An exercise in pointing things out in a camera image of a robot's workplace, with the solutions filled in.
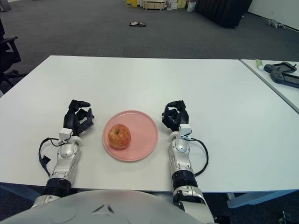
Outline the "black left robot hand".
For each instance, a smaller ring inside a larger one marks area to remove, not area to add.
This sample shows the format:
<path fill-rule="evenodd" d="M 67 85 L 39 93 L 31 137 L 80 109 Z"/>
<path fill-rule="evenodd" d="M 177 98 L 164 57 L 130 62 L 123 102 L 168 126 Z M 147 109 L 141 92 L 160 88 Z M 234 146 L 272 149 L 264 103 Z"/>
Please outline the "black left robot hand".
<path fill-rule="evenodd" d="M 73 136 L 79 136 L 94 125 L 94 115 L 90 103 L 72 100 L 64 116 L 63 128 L 71 129 Z"/>

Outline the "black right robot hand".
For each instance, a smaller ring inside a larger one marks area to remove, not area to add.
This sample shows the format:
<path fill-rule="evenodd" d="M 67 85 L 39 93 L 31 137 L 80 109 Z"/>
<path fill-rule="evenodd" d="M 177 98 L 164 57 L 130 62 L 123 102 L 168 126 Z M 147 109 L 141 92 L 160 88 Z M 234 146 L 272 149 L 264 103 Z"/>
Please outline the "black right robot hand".
<path fill-rule="evenodd" d="M 179 126 L 189 124 L 189 115 L 183 100 L 173 101 L 165 106 L 162 123 L 169 129 L 179 131 Z"/>

